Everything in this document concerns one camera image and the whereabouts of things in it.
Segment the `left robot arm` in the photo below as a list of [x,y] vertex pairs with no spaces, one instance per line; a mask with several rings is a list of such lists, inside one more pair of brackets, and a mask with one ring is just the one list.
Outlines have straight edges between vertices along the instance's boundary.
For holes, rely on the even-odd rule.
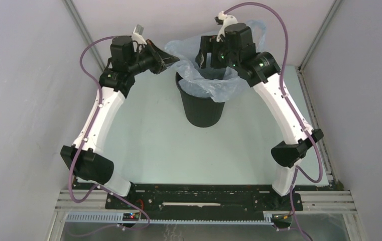
[[79,136],[70,146],[63,146],[61,157],[69,169],[69,193],[72,191],[73,177],[92,183],[94,188],[118,195],[117,202],[124,209],[135,206],[137,199],[131,181],[125,179],[115,169],[113,161],[105,158],[103,147],[113,119],[124,104],[135,76],[147,70],[160,74],[179,61],[179,58],[158,48],[150,39],[144,40],[139,34],[109,36],[91,43],[88,51],[99,42],[111,40],[111,57],[99,79],[88,75],[96,84],[97,94],[91,112]]

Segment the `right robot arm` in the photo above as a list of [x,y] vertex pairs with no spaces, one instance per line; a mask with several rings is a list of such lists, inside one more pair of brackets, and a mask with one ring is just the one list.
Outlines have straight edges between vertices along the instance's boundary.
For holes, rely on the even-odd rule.
[[278,63],[269,52],[256,50],[249,26],[235,23],[224,27],[218,36],[202,36],[195,58],[200,68],[206,67],[208,53],[212,68],[237,71],[267,104],[280,127],[284,139],[271,149],[277,169],[270,204],[282,210],[290,203],[288,194],[297,167],[307,151],[323,138],[323,132],[304,120],[284,84]]

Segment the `black cylindrical trash bin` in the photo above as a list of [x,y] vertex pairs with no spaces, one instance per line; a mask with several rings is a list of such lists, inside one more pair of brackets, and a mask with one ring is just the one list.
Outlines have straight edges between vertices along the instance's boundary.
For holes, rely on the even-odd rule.
[[184,108],[186,119],[199,128],[208,128],[217,124],[222,116],[225,102],[215,102],[210,97],[196,97],[186,93],[180,86],[182,76],[176,72],[175,82]]

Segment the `light blue plastic trash bag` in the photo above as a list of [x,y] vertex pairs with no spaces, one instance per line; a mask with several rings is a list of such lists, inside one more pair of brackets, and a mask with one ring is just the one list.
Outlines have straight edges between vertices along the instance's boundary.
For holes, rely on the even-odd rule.
[[[217,32],[208,32],[185,40],[168,42],[164,50],[179,58],[171,68],[178,74],[179,87],[185,93],[202,98],[211,98],[214,102],[226,102],[249,88],[247,82],[238,76],[230,67],[215,69],[211,64],[212,44],[216,43]],[[204,57],[206,67],[199,66],[196,60],[201,45],[207,43],[209,52]]]

